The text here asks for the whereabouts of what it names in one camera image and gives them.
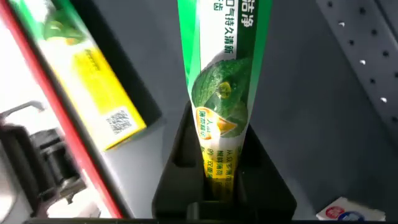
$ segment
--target barcode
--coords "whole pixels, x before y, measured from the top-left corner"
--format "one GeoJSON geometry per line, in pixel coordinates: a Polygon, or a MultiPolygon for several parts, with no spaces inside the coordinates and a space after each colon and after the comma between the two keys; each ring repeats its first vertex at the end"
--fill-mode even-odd
{"type": "Polygon", "coordinates": [[[119,134],[120,132],[133,127],[133,120],[131,119],[129,113],[126,110],[118,110],[108,116],[106,121],[111,126],[114,134],[119,134]]]}

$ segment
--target perforated metal panel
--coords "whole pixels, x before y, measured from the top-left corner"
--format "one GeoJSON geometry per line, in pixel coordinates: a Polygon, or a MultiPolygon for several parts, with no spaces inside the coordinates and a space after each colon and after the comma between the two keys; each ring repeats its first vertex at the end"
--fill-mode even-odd
{"type": "Polygon", "coordinates": [[[317,3],[398,146],[398,1],[317,0],[317,3]]]}

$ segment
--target red stripe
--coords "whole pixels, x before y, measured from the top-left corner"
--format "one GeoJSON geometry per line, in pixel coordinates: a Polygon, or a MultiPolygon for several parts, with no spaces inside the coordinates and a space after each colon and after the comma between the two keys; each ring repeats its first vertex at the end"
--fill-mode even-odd
{"type": "Polygon", "coordinates": [[[52,109],[54,110],[54,113],[57,116],[61,127],[65,132],[65,139],[70,146],[70,150],[77,164],[79,165],[81,170],[85,170],[85,172],[88,174],[88,177],[93,183],[95,189],[98,191],[102,201],[106,205],[112,217],[122,218],[120,210],[117,208],[116,203],[112,199],[99,173],[95,169],[94,163],[91,160],[90,155],[87,153],[87,150],[85,149],[83,142],[80,139],[72,121],[68,118],[64,106],[61,104],[59,97],[55,93],[55,90],[51,85],[49,78],[46,76],[45,72],[40,66],[38,59],[36,58],[30,45],[28,44],[27,39],[22,32],[22,29],[18,26],[18,23],[12,15],[11,10],[12,9],[8,5],[7,0],[0,0],[0,16],[3,18],[5,25],[14,36],[14,39],[17,42],[34,78],[42,88],[52,109]]]}

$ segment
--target green toothpaste tube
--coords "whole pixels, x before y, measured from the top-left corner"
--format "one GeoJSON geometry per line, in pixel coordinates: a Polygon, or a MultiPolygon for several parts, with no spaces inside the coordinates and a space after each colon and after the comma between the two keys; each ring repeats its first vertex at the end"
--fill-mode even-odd
{"type": "Polygon", "coordinates": [[[261,72],[271,3],[178,0],[188,94],[205,174],[219,200],[231,200],[261,72]]]}

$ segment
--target white box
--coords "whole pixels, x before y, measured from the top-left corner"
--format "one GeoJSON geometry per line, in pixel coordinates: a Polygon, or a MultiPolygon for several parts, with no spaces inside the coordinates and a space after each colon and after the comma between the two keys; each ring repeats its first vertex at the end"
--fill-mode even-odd
{"type": "Polygon", "coordinates": [[[317,214],[319,220],[386,221],[386,214],[340,197],[317,214]]]}

